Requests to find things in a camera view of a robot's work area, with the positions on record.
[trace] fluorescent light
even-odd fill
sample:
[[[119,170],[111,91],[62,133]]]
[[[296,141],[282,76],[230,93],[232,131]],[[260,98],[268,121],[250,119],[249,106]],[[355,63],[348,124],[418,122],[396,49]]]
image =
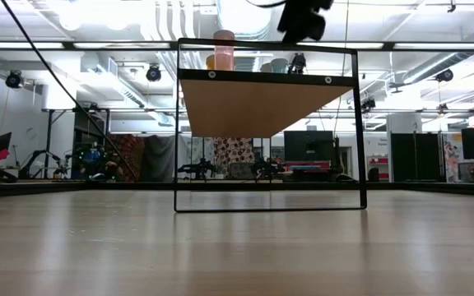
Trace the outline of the fluorescent light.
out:
[[[63,49],[58,42],[34,42],[37,49]],[[0,49],[32,49],[28,42],[0,42]]]
[[[298,45],[308,45],[308,46],[321,46],[321,47],[330,47],[330,48],[339,48],[339,49],[381,49],[383,43],[364,43],[364,42],[300,42]]]
[[[243,52],[234,52],[235,58],[259,58],[259,57],[273,57],[273,53],[243,53]]]
[[[395,49],[474,49],[474,43],[443,43],[443,44],[409,44],[399,43],[394,45]]]
[[[75,43],[77,49],[169,49],[170,44],[162,43],[104,43],[104,42],[85,42]]]

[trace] metal bracket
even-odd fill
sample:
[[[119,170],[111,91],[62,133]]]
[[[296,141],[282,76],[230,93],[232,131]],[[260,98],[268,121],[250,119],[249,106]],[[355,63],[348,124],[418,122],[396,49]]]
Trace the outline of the metal bracket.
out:
[[[451,0],[451,7],[448,9],[448,13],[454,12],[457,9],[457,4],[454,1]]]
[[[67,110],[63,110],[58,116],[56,116],[56,118],[52,121],[51,124],[54,124],[59,118],[62,117],[62,115],[64,115],[65,113],[67,112]]]

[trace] white wall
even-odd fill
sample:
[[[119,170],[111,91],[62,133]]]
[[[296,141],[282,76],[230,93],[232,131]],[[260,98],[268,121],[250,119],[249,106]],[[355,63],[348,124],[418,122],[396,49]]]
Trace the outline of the white wall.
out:
[[[0,79],[0,135],[12,132],[11,155],[1,165],[14,165],[16,156],[22,162],[33,150],[45,147],[48,115],[41,112],[42,101],[36,95],[33,104],[31,91],[10,90]],[[16,155],[12,145],[16,145]]]

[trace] ductwork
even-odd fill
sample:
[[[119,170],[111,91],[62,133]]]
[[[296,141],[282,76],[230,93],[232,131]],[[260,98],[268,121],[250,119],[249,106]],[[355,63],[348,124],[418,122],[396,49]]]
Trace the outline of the ductwork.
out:
[[[265,40],[270,31],[272,10],[262,9],[246,1],[217,0],[219,28],[230,30],[238,40]],[[258,70],[261,58],[236,58],[235,69],[251,72]]]
[[[467,41],[474,41],[474,34],[467,38]],[[416,67],[403,76],[404,84],[414,84],[424,79],[437,75],[438,73],[467,60],[474,56],[474,53],[441,53],[424,62],[419,67]]]
[[[118,92],[122,95],[122,97],[126,99],[130,99],[135,104],[138,104],[138,107],[144,109],[151,109],[154,108],[150,105],[145,105],[142,101],[143,95],[139,94],[136,90],[128,85],[128,83],[122,79],[118,78],[122,87],[118,89]],[[165,115],[160,112],[149,111],[148,115],[153,117],[161,126],[165,127],[173,127],[174,126],[174,118],[169,115]]]
[[[160,7],[160,14],[162,16],[165,16],[166,22],[162,22],[161,25],[165,25],[165,28],[167,29],[167,2],[165,3],[164,6]],[[148,16],[147,22],[141,23],[140,24],[140,33],[142,34],[142,37],[145,40],[155,40],[155,41],[160,41],[162,38],[160,37],[159,30],[156,26],[156,3],[154,0],[146,0],[146,13]],[[164,35],[169,36],[170,33],[169,31],[166,31]],[[174,66],[174,61],[170,57],[170,54],[168,52],[157,52],[156,56],[158,57],[160,63],[162,66],[164,66],[164,69],[170,74],[171,78],[174,80],[177,78],[176,76],[176,67]]]

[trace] wooden floor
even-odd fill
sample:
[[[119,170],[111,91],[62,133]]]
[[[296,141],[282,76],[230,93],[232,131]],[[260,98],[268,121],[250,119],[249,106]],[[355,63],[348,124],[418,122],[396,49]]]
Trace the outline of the wooden floor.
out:
[[[207,197],[180,200],[251,201]],[[355,200],[261,200],[327,198]],[[474,197],[370,192],[363,211],[178,215],[170,192],[4,197],[0,295],[474,295]]]

